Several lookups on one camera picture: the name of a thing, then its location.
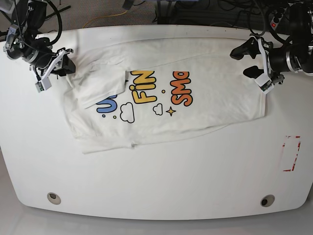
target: round hole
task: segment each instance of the round hole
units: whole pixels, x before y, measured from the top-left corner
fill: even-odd
[[[48,193],[47,198],[49,202],[51,202],[54,205],[59,205],[61,203],[61,198],[53,192]]]
[[[56,199],[56,198],[57,198],[57,195],[55,195],[54,193],[50,193],[49,195],[50,195],[50,197],[51,197],[52,199]]]
[[[266,206],[267,203],[268,203],[268,201],[266,199],[263,199],[261,202],[262,206]]]
[[[261,200],[262,207],[270,207],[275,201],[275,197],[273,195],[267,195]]]

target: cable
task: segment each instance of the cable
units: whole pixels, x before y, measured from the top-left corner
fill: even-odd
[[[39,76],[39,74],[38,74],[38,72],[37,72],[37,65],[38,65],[38,61],[40,61],[41,59],[43,59],[44,57],[46,57],[46,56],[48,56],[49,54],[44,54],[44,55],[42,55],[42,56],[40,56],[39,58],[38,58],[38,60],[36,61],[36,63],[35,63],[35,69],[34,69],[34,72],[35,72],[35,74],[36,74],[36,78],[37,78],[37,80],[38,81],[41,81],[41,78],[40,78],[40,76]]]
[[[166,17],[170,16],[171,6],[172,6],[172,1],[168,3],[167,10],[166,10]]]
[[[241,11],[238,12],[237,17],[235,19],[235,22],[231,25],[231,27],[234,27],[237,24],[237,22],[238,22],[238,20],[240,18],[241,13],[246,13],[246,11],[245,10],[241,10]]]
[[[152,23],[157,22],[157,11],[155,11],[155,13],[156,13],[156,17],[154,18],[154,20],[152,21]]]
[[[59,11],[59,13],[61,14],[61,12],[64,12],[64,11],[70,9],[70,8],[71,8],[71,6],[66,6],[66,7],[64,7],[64,8],[61,8],[60,10],[58,9],[58,11]],[[50,15],[47,15],[47,16],[45,17],[45,21],[50,20],[50,19],[51,19],[52,17],[54,17],[55,15],[56,15],[55,12],[52,13],[52,14],[50,14]]]
[[[158,13],[158,16],[161,17],[161,13],[162,13],[162,10],[161,10],[161,1],[157,0],[157,13]]]
[[[234,27],[234,25],[232,25],[232,24],[230,24],[230,23],[228,23],[228,22],[226,22],[226,21],[214,22],[214,23],[210,24],[210,26],[214,26],[214,25],[216,25],[216,24],[223,24],[223,23],[226,24],[226,25],[228,25],[228,26],[231,26],[232,28]],[[247,28],[238,27],[238,26],[235,26],[235,28],[247,29]]]
[[[207,24],[201,24],[198,21],[195,21],[193,19],[180,19],[179,24],[187,24],[185,22],[190,22],[192,25],[200,25],[200,26],[208,26]]]
[[[197,4],[196,1],[193,2],[193,3],[190,4],[190,5],[185,4],[185,3],[182,3],[181,1],[177,1],[177,3],[178,3],[179,5],[181,5],[181,6],[182,6],[183,8],[185,8],[185,9],[191,9],[192,7],[194,7],[194,6]]]
[[[220,4],[220,1],[222,1],[222,0],[217,0],[217,5],[219,6],[220,9],[222,9],[222,10],[224,10],[224,11],[231,11],[231,10],[233,10],[233,9],[236,8],[236,6],[233,6],[233,7],[230,8],[230,9],[222,8],[222,6],[221,6],[221,4]]]
[[[289,46],[291,41],[292,41],[292,36],[289,36],[289,37],[285,40],[285,43],[283,44],[283,47]]]
[[[209,4],[206,6],[205,10],[207,10],[210,5],[211,5],[211,0],[209,0]]]
[[[50,43],[46,44],[46,46],[51,46],[51,45],[54,45],[56,44],[61,35],[62,35],[62,30],[63,30],[63,26],[62,26],[62,18],[61,18],[61,15],[60,15],[60,12],[58,11],[58,9],[56,8],[56,6],[53,4],[53,2],[51,2],[50,0],[46,0],[48,2],[48,4],[52,7],[52,9],[54,10],[55,14],[57,15],[58,17],[58,24],[59,24],[59,31],[58,31],[58,35],[57,37]]]
[[[46,51],[42,51],[42,50],[36,49],[36,48],[30,46],[29,44],[27,44],[27,43],[25,42],[25,40],[24,40],[24,38],[23,38],[22,31],[21,31],[21,25],[20,25],[20,22],[19,22],[19,16],[18,16],[18,11],[17,11],[18,9],[17,9],[17,7],[16,7],[16,0],[14,0],[14,7],[15,7],[16,20],[17,20],[17,23],[18,23],[18,27],[19,27],[19,31],[20,31],[20,35],[21,35],[21,39],[22,39],[23,43],[24,43],[26,46],[28,46],[29,48],[32,48],[33,50],[37,50],[37,51],[39,51],[39,52],[41,52],[41,53],[44,53],[44,54],[55,55],[55,53],[48,53],[48,52],[46,52]]]
[[[106,17],[113,17],[113,16],[121,16],[121,15],[124,15],[126,14],[128,11],[124,11],[123,13],[120,13],[120,14],[116,14],[116,15],[109,15],[109,16],[100,16],[100,17],[96,17],[96,18],[93,18],[92,20],[88,21],[84,26],[83,28],[85,28],[88,24],[90,24],[91,22],[97,20],[97,19],[102,19],[102,18],[106,18]]]
[[[24,18],[24,21],[23,21],[22,24],[21,24],[21,27],[24,27],[24,25],[25,25],[25,23],[26,23],[26,21],[27,21],[28,16],[29,16],[29,10],[27,10],[27,12],[26,12],[26,16],[25,16],[25,18]]]
[[[0,37],[5,37],[6,35],[8,34],[8,32],[1,32],[0,31]]]
[[[143,2],[141,2],[141,3],[139,3],[139,4],[133,4],[133,6],[139,6],[139,5],[142,5],[142,4],[144,4],[146,1],[143,1]]]
[[[261,12],[261,15],[263,17],[263,31],[258,34],[258,33],[255,33],[253,32],[252,28],[251,28],[251,25],[250,25],[250,16],[251,16],[251,12],[252,12],[252,6],[250,8],[250,11],[249,11],[249,14],[248,14],[248,28],[251,32],[252,35],[256,36],[256,37],[261,37],[263,36],[265,33],[266,33],[266,29],[267,29],[267,21],[266,21],[266,18],[265,18],[265,15],[264,15],[264,12],[263,12],[263,9],[260,7],[259,3],[257,0],[253,0],[253,2],[255,3],[255,5],[259,8],[260,12]]]
[[[253,7],[254,9],[257,9],[257,7],[254,7],[251,3],[252,3],[252,0],[248,0],[248,1],[242,1],[242,2],[239,2],[238,0],[234,0],[234,2],[230,1],[230,0],[220,0],[220,1],[223,1],[223,2],[226,2],[232,6],[234,6],[234,8],[230,8],[230,9],[224,9],[220,3],[218,2],[218,5],[219,7],[222,9],[222,10],[225,10],[225,11],[230,11],[230,10],[233,10],[235,9],[236,7],[238,8],[242,8],[242,9],[249,9],[251,7]]]
[[[42,60],[43,58],[45,58],[46,56],[48,56],[48,55],[49,55],[49,54],[45,54],[45,55],[40,56],[40,57],[38,58],[38,60],[36,61],[36,63],[35,63],[35,68],[37,68],[38,62],[39,62],[40,60]],[[41,70],[44,70],[45,68],[47,68],[47,67],[49,66],[49,64],[50,64],[50,62],[51,62],[51,60],[52,60],[52,58],[53,58],[53,56],[51,56],[50,61],[49,61],[49,63],[47,63],[46,67],[42,68]]]

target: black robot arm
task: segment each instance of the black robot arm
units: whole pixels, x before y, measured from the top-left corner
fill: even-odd
[[[262,55],[264,69],[253,66],[247,68],[244,75],[255,79],[265,93],[272,90],[276,83],[283,83],[284,77],[281,72],[302,71],[306,75],[313,75],[312,3],[291,3],[289,8],[290,36],[282,41],[284,44],[281,47],[273,48],[272,42],[266,42],[262,37],[251,36],[230,54],[231,58],[236,60],[241,60],[245,55],[250,55],[252,59],[255,59],[257,54]]]
[[[61,15],[50,0],[20,0],[18,4],[14,1],[14,4],[12,14],[14,23],[8,30],[3,49],[10,59],[22,58],[28,62],[30,70],[38,80],[36,83],[38,91],[45,91],[51,87],[49,80],[51,73],[66,76],[76,72],[76,66],[67,56],[73,53],[72,49],[62,48],[57,52],[52,51],[52,46],[58,42],[62,34]],[[55,11],[59,24],[58,34],[53,41],[47,37],[36,38],[39,34],[38,29],[46,19],[47,4]]]

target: star graphic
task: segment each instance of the star graphic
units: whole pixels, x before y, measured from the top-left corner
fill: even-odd
[[[172,107],[170,107],[170,110],[166,111],[167,113],[169,113],[171,116],[173,115],[174,112],[176,112],[175,110],[172,109]]]

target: metal bracket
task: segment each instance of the metal bracket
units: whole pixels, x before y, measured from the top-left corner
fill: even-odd
[[[274,89],[274,85],[272,84],[272,80],[268,75],[269,67],[268,67],[268,55],[264,50],[262,38],[257,39],[259,44],[259,50],[263,59],[263,70],[264,73],[257,77],[254,81],[259,85],[262,89],[263,93],[267,94],[271,90]]]
[[[58,51],[57,57],[51,62],[49,67],[45,70],[45,73],[42,76],[37,76],[36,74],[36,68],[34,65],[30,66],[30,70],[32,71],[33,75],[35,76],[36,79],[38,79],[38,82],[35,84],[38,92],[46,91],[48,90],[52,85],[49,80],[49,76],[51,72],[55,69],[60,69],[62,68],[62,61],[63,57],[67,54],[73,53],[72,49],[61,49]]]

